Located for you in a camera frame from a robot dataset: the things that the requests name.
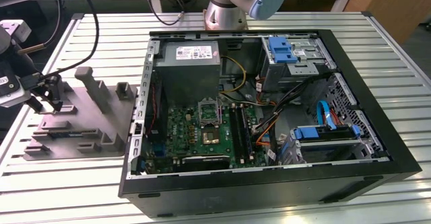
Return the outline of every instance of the floor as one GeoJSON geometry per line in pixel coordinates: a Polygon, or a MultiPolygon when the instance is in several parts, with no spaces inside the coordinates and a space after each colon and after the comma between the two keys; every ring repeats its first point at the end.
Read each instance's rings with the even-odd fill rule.
{"type": "MultiPolygon", "coordinates": [[[[62,20],[62,28],[65,28],[70,16],[73,12],[69,10],[65,13],[63,20],[62,20]]],[[[47,19],[47,25],[33,28],[33,33],[35,34],[35,37],[45,41],[45,39],[50,36],[50,33],[54,28],[54,22],[55,22],[55,13],[53,13],[51,16],[49,16],[47,19]]],[[[43,65],[50,57],[51,51],[54,49],[55,42],[50,45],[50,47],[39,52],[35,52],[30,55],[30,58],[33,60],[34,66],[38,70],[42,70],[43,65]]],[[[401,46],[405,50],[406,54],[410,56],[412,60],[416,62],[416,64],[420,66],[421,70],[426,74],[426,76],[431,78],[431,32],[425,30],[425,25],[418,25],[414,32],[412,33],[409,39],[401,46]]],[[[19,111],[21,106],[15,105],[10,108],[1,108],[0,107],[0,144],[1,140],[3,139],[7,128],[10,127],[13,120],[15,118],[15,115],[19,111]]]]}

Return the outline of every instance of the power supply label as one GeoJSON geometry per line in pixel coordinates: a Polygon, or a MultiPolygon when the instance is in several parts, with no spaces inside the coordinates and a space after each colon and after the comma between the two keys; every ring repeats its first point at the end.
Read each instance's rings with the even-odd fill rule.
{"type": "Polygon", "coordinates": [[[180,46],[176,48],[176,60],[212,59],[210,46],[180,46]]]}

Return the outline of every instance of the yellow wire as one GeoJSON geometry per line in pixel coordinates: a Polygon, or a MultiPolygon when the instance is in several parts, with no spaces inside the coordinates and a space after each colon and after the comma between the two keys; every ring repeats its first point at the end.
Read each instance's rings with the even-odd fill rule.
{"type": "Polygon", "coordinates": [[[241,82],[240,86],[237,86],[237,87],[236,87],[236,88],[233,88],[233,89],[220,91],[220,93],[229,93],[229,92],[233,92],[233,91],[236,91],[237,89],[240,89],[240,88],[242,87],[242,85],[245,84],[245,78],[246,78],[246,76],[245,76],[245,69],[244,69],[244,67],[240,65],[240,63],[238,63],[233,58],[230,58],[230,57],[228,57],[228,56],[221,56],[221,57],[222,57],[222,58],[226,58],[228,60],[230,60],[232,62],[234,62],[234,63],[236,63],[236,65],[240,67],[240,69],[241,69],[241,71],[242,71],[242,82],[241,82]]]}

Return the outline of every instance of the metal chassis frame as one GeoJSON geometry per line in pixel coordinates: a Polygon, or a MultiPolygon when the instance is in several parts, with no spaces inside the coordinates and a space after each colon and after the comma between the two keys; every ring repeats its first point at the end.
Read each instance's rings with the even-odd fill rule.
{"type": "MultiPolygon", "coordinates": [[[[370,91],[349,61],[345,52],[330,32],[330,30],[246,30],[244,37],[246,35],[252,36],[256,33],[264,34],[280,34],[280,33],[317,33],[320,39],[328,49],[328,53],[333,61],[337,63],[340,73],[345,79],[345,83],[349,86],[350,91],[358,102],[358,108],[365,112],[368,116],[368,121],[374,127],[374,132],[386,147],[389,157],[392,161],[386,162],[370,162],[364,164],[346,164],[346,165],[332,165],[332,166],[313,166],[306,168],[293,168],[284,169],[281,167],[273,167],[269,171],[252,171],[252,172],[226,172],[217,175],[200,175],[200,176],[173,176],[170,178],[146,178],[146,179],[130,179],[128,174],[128,159],[129,152],[126,146],[126,153],[124,158],[121,181],[118,196],[125,197],[128,194],[148,194],[158,193],[164,191],[176,190],[190,190],[202,188],[221,188],[240,185],[258,185],[277,182],[289,181],[309,181],[326,178],[346,178],[362,176],[364,180],[369,178],[377,178],[380,181],[365,186],[362,189],[350,193],[342,199],[333,199],[332,201],[346,200],[357,196],[364,192],[381,185],[388,180],[401,180],[418,171],[421,171],[416,160],[413,159],[404,142],[394,131],[394,128],[373,98],[370,91]]],[[[236,36],[241,34],[238,31],[212,31],[210,33],[205,31],[184,31],[184,32],[153,32],[150,36],[153,40],[162,40],[170,35],[177,38],[185,39],[200,39],[200,38],[213,38],[206,37],[208,34],[218,34],[220,37],[225,35],[234,34],[236,36]]],[[[153,55],[146,56],[146,61],[152,61],[153,55]]]]}

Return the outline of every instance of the green circuit board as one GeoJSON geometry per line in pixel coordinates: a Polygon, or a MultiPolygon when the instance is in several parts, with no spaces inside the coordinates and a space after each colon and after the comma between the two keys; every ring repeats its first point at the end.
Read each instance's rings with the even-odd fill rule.
{"type": "MultiPolygon", "coordinates": [[[[202,109],[206,119],[216,117],[209,109],[202,109]]],[[[244,108],[246,124],[256,124],[253,107],[244,108]]],[[[253,152],[253,160],[238,163],[234,159],[232,142],[229,107],[222,106],[218,111],[221,120],[218,126],[201,127],[198,124],[197,107],[172,107],[168,109],[168,137],[165,157],[224,155],[230,158],[230,167],[264,166],[264,152],[253,152]]]]}

